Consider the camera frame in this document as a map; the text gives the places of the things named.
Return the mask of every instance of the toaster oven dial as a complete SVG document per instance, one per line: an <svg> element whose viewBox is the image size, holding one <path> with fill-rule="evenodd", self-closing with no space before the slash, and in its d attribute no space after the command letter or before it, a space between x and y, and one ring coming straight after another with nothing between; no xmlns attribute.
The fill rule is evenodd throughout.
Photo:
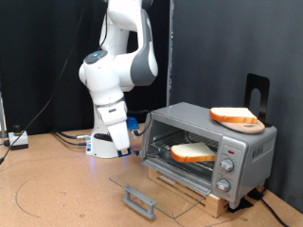
<svg viewBox="0 0 303 227"><path fill-rule="evenodd" d="M219 180L219 181L216 183L216 186L217 186L220 190L222 190L222 191L224 191L224 192L228 192L229 189L230 189L230 184L229 184L229 182L228 182L226 179L221 179L221 180Z"/></svg>
<svg viewBox="0 0 303 227"><path fill-rule="evenodd" d="M220 165L227 172L231 172L234 169L234 163L230 159L222 160Z"/></svg>

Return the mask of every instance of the black backdrop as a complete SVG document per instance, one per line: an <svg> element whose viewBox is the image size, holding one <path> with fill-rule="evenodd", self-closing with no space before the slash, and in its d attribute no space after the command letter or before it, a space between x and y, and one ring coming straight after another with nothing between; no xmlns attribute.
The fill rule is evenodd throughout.
<svg viewBox="0 0 303 227"><path fill-rule="evenodd" d="M301 212L302 9L295 0L175 0L170 102L241 107L247 74L269 78L266 121L277 138L266 185Z"/></svg>
<svg viewBox="0 0 303 227"><path fill-rule="evenodd" d="M80 32L77 24L83 13ZM77 37L58 91L29 134L91 129L93 104L78 71L85 56L98 49L107 4L100 0L10 0L0 2L0 66L7 126L23 127L48 101L65 59ZM169 0L154 1L151 17L159 75L150 87L135 87L125 94L129 110L154 110L166 105L169 52ZM130 36L129 50L136 49ZM140 122L145 115L138 116Z"/></svg>

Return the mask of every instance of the black cable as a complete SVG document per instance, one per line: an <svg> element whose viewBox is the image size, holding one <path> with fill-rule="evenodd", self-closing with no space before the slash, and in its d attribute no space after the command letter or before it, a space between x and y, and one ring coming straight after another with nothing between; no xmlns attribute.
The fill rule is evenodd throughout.
<svg viewBox="0 0 303 227"><path fill-rule="evenodd" d="M148 114L150 114L150 117L151 117L150 118L150 122L149 122L148 126L145 127L145 130L143 130L141 133L139 133L137 131L134 131L134 135L136 135L136 136L143 135L147 131L147 129L150 127L150 125L151 125L151 122L152 122L152 112L148 111L148 110L144 110L144 111L128 111L128 113L129 114L142 114L142 113L148 113Z"/></svg>
<svg viewBox="0 0 303 227"><path fill-rule="evenodd" d="M83 10L82 10L82 13L81 13L81 16L80 16L78 25L77 25L76 34L78 34L78 32L79 32L80 23L81 23L81 21L82 21L83 13L84 13L84 11L86 10L86 7L87 7L87 2L86 2L85 7L84 7ZM46 102L45 106L38 112L38 114L29 122L29 124L28 124L28 125L26 126L26 128L22 131L22 133L18 136L18 138L12 143L12 145L9 147L8 151L6 152L6 154L0 159L0 165L1 165L1 164L4 162L4 160L6 159L7 155L9 154L9 151L10 151L11 147L20 139L20 137L23 135L23 133L24 133L24 132L28 129L28 127L37 119L37 117L46 109L46 107L48 106L48 104L49 104L50 101L52 100L52 98L53 98L53 96L55 95L56 90L57 90L57 88L58 88L59 82L60 82L60 80L61 80L61 78L62 78L62 75L63 75L63 72L64 72L64 70L65 70L65 67L66 67L66 65L67 65L67 63L68 63L68 61L69 61L69 59L70 59L70 57L71 57L71 55L72 55L72 52L73 52L73 50L74 50L74 48L75 48L76 40L77 40L77 36L75 37L74 43L73 43L73 45L72 45L72 48L71 48L71 50L70 50L70 52L69 52L69 54L68 54L68 56L67 56L67 59L66 59L64 65L63 65L63 69L62 69L62 71L61 71L61 73L60 73L60 76L59 76L59 78L58 78L58 80L57 80L55 89L54 89L53 93L51 94L49 100Z"/></svg>
<svg viewBox="0 0 303 227"><path fill-rule="evenodd" d="M99 46L98 50L100 50L105 42L107 38L107 10L106 10L106 13L105 13L105 37L104 37L104 40L102 42L102 44Z"/></svg>
<svg viewBox="0 0 303 227"><path fill-rule="evenodd" d="M69 145L74 145L74 146L86 146L86 143L79 143L79 144L74 144L74 143L71 143L67 140L64 140L62 137L60 137L56 132L53 131L53 133L58 137L60 138L62 141L64 141L65 143L69 144Z"/></svg>
<svg viewBox="0 0 303 227"><path fill-rule="evenodd" d="M64 136L65 138L68 138L68 139L77 139L77 136L67 135L67 134L64 134L63 132L55 130L55 129L53 129L51 132L56 132L56 133L60 134L61 136Z"/></svg>
<svg viewBox="0 0 303 227"><path fill-rule="evenodd" d="M281 225L283 225L284 227L290 227L289 225L287 225L283 222L283 220L276 214L276 212L273 210L273 208L270 207L270 205L267 204L267 202L263 198L261 198L261 201L272 212L272 214L275 216L275 218L278 220L278 222L280 222Z"/></svg>

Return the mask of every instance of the toast on top of oven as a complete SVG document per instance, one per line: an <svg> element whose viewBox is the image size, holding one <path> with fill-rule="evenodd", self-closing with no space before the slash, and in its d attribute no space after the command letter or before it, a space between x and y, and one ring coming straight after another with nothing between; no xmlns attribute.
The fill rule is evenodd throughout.
<svg viewBox="0 0 303 227"><path fill-rule="evenodd" d="M216 121L257 124L258 119L247 108L211 108L210 117Z"/></svg>
<svg viewBox="0 0 303 227"><path fill-rule="evenodd" d="M180 163L196 163L216 160L216 154L205 143L172 146L170 149L170 155L174 160Z"/></svg>

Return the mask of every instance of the wooden table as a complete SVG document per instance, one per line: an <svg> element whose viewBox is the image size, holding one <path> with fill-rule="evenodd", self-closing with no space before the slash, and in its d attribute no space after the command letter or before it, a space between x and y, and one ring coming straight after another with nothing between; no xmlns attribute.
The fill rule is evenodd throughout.
<svg viewBox="0 0 303 227"><path fill-rule="evenodd" d="M77 135L89 131L71 131ZM99 159L73 148L52 134L28 137L29 148L11 151L0 166L1 226L280 226L260 202L213 218L194 207L172 219L155 210L155 220L125 205L124 191L109 178L141 162L133 155ZM132 141L135 150L140 139ZM7 148L0 148L3 156ZM290 226L303 226L303 216L267 191L264 199Z"/></svg>

